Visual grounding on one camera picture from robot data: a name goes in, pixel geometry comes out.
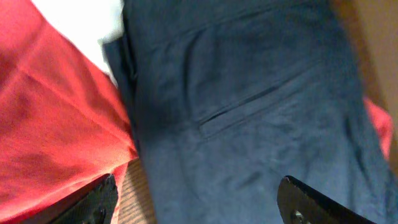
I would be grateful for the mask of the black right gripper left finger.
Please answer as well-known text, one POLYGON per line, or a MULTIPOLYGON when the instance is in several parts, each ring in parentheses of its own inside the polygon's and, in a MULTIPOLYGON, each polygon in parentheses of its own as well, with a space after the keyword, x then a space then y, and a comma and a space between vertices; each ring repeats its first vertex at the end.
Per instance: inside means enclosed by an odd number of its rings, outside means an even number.
POLYGON ((118 202, 114 175, 105 174, 22 224, 110 224, 118 202))

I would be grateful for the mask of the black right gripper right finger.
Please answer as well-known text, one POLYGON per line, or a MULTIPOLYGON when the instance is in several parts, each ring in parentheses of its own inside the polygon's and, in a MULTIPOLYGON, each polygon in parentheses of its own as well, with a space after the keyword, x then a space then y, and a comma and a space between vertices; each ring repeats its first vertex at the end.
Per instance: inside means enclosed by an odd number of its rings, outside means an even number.
POLYGON ((290 175, 280 181, 277 206, 284 224, 375 224, 290 175))

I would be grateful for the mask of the navy blue shorts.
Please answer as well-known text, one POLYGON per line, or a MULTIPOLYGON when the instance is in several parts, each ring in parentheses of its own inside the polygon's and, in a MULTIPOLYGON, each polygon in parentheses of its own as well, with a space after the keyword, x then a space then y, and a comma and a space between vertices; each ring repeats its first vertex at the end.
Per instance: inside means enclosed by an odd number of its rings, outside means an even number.
POLYGON ((291 175, 376 223, 397 179, 328 1, 130 0, 105 45, 159 223, 280 223, 291 175))

